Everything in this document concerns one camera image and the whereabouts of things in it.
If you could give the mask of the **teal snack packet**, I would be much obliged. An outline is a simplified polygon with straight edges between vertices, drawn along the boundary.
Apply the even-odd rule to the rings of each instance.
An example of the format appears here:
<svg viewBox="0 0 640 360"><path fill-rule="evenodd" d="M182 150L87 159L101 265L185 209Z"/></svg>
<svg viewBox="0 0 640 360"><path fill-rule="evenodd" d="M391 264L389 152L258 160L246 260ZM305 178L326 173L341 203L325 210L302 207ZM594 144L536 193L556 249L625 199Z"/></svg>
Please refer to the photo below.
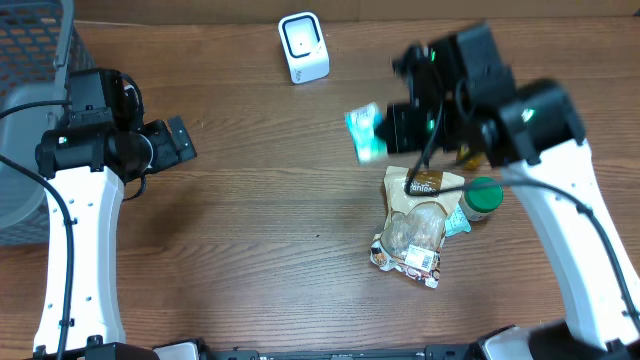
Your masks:
<svg viewBox="0 0 640 360"><path fill-rule="evenodd" d="M471 225L459 204L445 221L445 236L452 237L461 233L470 233Z"/></svg>

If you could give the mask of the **yellow drink bottle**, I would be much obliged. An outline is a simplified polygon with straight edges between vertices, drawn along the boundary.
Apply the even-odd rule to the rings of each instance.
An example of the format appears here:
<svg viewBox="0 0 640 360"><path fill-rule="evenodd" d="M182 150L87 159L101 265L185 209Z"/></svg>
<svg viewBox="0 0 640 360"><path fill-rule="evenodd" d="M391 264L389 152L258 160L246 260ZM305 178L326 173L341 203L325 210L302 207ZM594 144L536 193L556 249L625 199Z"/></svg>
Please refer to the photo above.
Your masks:
<svg viewBox="0 0 640 360"><path fill-rule="evenodd" d="M486 162L487 158L483 152L477 152L467 145L462 145L457 151L454 165L464 170L476 171Z"/></svg>

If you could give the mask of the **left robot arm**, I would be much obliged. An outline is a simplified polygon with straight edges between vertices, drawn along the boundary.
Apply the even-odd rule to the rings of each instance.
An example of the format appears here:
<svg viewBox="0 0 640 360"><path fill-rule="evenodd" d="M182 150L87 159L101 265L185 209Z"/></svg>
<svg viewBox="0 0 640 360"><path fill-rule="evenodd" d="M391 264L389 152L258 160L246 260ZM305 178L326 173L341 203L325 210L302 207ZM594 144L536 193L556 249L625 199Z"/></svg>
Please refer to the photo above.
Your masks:
<svg viewBox="0 0 640 360"><path fill-rule="evenodd" d="M65 121L35 150L46 191L49 248L37 359L125 350L116 286L116 233L125 186L196 158L182 119L145 122L141 92L113 69L69 78Z"/></svg>

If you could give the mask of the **brown nut pouch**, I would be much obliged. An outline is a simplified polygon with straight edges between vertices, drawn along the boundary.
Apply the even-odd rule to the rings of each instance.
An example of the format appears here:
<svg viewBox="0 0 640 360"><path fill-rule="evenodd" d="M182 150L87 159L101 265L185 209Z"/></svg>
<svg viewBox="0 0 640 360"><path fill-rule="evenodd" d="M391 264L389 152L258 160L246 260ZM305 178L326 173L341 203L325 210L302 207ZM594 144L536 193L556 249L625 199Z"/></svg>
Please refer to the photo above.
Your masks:
<svg viewBox="0 0 640 360"><path fill-rule="evenodd" d="M455 211L462 192L436 194L436 191L465 184L464 177L451 172L421 170L407 195L405 185L411 174L411 169L389 166L384 176L388 211L381 245L401 261L414 248L420 255L427 255L441 247L445 222Z"/></svg>

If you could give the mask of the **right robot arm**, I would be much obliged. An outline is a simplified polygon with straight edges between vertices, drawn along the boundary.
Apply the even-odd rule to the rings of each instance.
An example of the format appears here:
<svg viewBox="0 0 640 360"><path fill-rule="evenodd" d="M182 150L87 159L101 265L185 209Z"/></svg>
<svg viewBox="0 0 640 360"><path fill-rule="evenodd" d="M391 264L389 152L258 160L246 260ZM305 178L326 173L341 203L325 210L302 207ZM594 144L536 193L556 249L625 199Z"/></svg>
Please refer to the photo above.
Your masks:
<svg viewBox="0 0 640 360"><path fill-rule="evenodd" d="M555 273L563 320L504 327L472 343L471 359L635 359L639 277L598 187L584 124L558 82L518 85L489 26L476 24L392 63L409 89L375 133L391 153L467 146L500 170Z"/></svg>

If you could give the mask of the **green lid jar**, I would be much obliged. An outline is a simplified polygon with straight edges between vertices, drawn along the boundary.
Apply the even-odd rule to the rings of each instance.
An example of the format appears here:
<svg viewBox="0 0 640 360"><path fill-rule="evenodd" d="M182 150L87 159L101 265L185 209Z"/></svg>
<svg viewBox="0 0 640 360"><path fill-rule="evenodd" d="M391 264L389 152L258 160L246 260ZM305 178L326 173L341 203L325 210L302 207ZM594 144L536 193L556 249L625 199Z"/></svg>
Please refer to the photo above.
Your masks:
<svg viewBox="0 0 640 360"><path fill-rule="evenodd" d="M501 186L480 188L493 182L491 177L478 177L468 183L470 189L463 192L459 205L469 221L482 221L501 206L504 200Z"/></svg>

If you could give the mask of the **teal tissue pack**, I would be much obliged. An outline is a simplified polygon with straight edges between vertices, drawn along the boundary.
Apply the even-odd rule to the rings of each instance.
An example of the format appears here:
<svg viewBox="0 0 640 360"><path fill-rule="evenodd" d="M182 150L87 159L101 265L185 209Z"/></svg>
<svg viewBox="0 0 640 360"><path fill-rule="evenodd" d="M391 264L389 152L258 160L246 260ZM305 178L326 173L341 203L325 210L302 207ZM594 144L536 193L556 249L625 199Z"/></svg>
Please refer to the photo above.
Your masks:
<svg viewBox="0 0 640 360"><path fill-rule="evenodd" d="M344 119L354 144L356 159L360 164L388 157L386 143L375 135L375 128L383 121L375 102L347 112Z"/></svg>

